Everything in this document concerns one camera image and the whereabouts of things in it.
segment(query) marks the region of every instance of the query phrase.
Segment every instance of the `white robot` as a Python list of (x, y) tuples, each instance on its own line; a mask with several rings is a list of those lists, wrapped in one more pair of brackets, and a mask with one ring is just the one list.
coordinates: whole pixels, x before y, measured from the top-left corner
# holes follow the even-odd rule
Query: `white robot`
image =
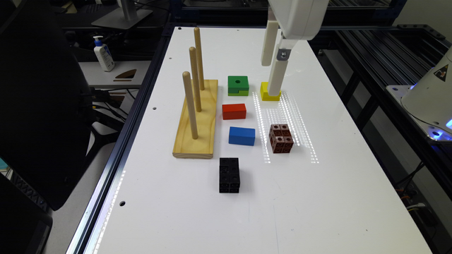
[[(279, 95), (290, 51), (299, 40), (312, 40), (320, 30), (328, 0), (268, 0), (268, 22), (261, 63), (271, 66), (268, 95)], [(282, 38), (273, 56), (278, 24)]]
[[(268, 0), (268, 22), (261, 63), (271, 66), (268, 95), (279, 95), (290, 51), (299, 40), (312, 40), (320, 30), (328, 0)], [(282, 38), (275, 48), (278, 25)], [(399, 101), (421, 129), (437, 141), (452, 141), (452, 49), (416, 85), (390, 85)]]
[(433, 139), (450, 141), (452, 135), (452, 49), (416, 85), (402, 96), (401, 104), (411, 116), (437, 128)]

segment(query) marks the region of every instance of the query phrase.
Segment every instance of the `yellow block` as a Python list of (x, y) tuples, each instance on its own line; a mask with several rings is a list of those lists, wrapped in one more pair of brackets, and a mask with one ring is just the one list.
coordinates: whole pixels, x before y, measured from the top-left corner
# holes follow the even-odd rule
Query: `yellow block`
[(261, 98), (263, 101), (278, 101), (281, 97), (281, 91), (280, 94), (277, 96), (270, 96), (268, 95), (268, 82), (262, 82), (261, 83)]
[(215, 136), (215, 115), (217, 113), (218, 80), (204, 80), (201, 91), (201, 112), (196, 112), (198, 138), (191, 137), (189, 111), (184, 100), (179, 128), (172, 155), (183, 159), (211, 159)]

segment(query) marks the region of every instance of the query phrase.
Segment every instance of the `hand sanitizer bottle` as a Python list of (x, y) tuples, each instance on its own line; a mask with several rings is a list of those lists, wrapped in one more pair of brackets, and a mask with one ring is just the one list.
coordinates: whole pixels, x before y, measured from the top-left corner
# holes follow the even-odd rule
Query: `hand sanitizer bottle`
[(103, 36), (93, 37), (95, 39), (94, 43), (96, 44), (96, 47), (94, 48), (94, 53), (97, 56), (97, 60), (99, 60), (100, 67), (102, 67), (102, 70), (111, 71), (114, 68), (112, 54), (110, 53), (110, 50), (108, 50), (107, 45), (103, 44), (99, 40), (99, 38), (102, 37)]

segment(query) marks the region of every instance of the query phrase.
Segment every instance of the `red block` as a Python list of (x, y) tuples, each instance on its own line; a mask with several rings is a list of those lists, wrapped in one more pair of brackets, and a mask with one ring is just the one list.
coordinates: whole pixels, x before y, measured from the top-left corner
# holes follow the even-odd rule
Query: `red block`
[(231, 119), (245, 119), (246, 107), (245, 104), (224, 104), (223, 105), (223, 120)]

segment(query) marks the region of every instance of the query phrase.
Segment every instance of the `green block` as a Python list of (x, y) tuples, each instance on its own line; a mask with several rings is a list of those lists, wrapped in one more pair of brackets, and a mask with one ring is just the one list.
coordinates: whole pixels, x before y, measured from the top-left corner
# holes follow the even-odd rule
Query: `green block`
[(228, 76), (227, 88), (237, 90), (249, 90), (248, 76)]
[(248, 96), (248, 90), (240, 90), (237, 93), (228, 92), (227, 95), (229, 95), (229, 96)]
[(249, 88), (228, 88), (228, 93), (239, 93), (239, 91), (248, 91)]

